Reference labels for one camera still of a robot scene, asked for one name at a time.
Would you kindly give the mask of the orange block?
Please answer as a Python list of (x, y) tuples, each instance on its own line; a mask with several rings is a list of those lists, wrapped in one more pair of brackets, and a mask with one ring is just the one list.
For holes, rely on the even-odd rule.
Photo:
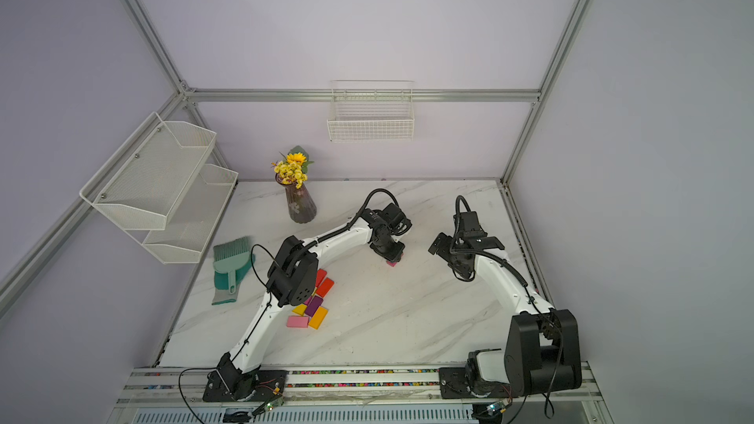
[(326, 316), (328, 315), (329, 310), (323, 306), (319, 306), (314, 312), (314, 314), (310, 317), (310, 320), (308, 322), (308, 326), (312, 329), (318, 330), (322, 323), (324, 322)]

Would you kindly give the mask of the yellow block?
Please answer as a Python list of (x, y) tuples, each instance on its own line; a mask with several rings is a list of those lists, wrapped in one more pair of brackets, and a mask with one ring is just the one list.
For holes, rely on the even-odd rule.
[(300, 304), (300, 305), (296, 306), (292, 310), (292, 312), (294, 314), (298, 315), (298, 316), (305, 316), (306, 315), (306, 310), (307, 310), (307, 305), (306, 304)]

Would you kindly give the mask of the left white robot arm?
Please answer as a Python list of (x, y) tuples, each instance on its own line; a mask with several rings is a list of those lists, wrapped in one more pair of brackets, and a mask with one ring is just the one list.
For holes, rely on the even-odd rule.
[(268, 270), (262, 304), (241, 339), (208, 373), (208, 390), (231, 395), (253, 382), (280, 327), (280, 315), (313, 297), (322, 266), (358, 247), (369, 247), (394, 266), (404, 254), (401, 237), (411, 227), (396, 196), (375, 188), (344, 225), (309, 239), (286, 238)]

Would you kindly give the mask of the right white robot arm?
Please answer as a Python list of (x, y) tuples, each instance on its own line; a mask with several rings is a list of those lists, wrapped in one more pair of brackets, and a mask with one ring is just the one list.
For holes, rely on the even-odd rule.
[(511, 315), (502, 347), (472, 351), (463, 367), (439, 370), (443, 398), (549, 398), (581, 387), (575, 316), (555, 308), (530, 286), (463, 196), (455, 201), (453, 233), (439, 234), (429, 252), (442, 258), (461, 282), (484, 281)]

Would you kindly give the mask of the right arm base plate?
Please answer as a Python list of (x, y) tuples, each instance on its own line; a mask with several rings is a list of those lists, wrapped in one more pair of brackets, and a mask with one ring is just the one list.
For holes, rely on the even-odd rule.
[(471, 400), (472, 398), (510, 398), (510, 386), (479, 378), (465, 367), (441, 367), (438, 370), (440, 395), (443, 400)]

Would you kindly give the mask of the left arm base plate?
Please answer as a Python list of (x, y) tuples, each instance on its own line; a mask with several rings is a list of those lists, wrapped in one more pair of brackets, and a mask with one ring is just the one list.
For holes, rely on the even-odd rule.
[(285, 370), (257, 370), (231, 374), (212, 370), (207, 374), (204, 402), (271, 402), (282, 396), (289, 373)]

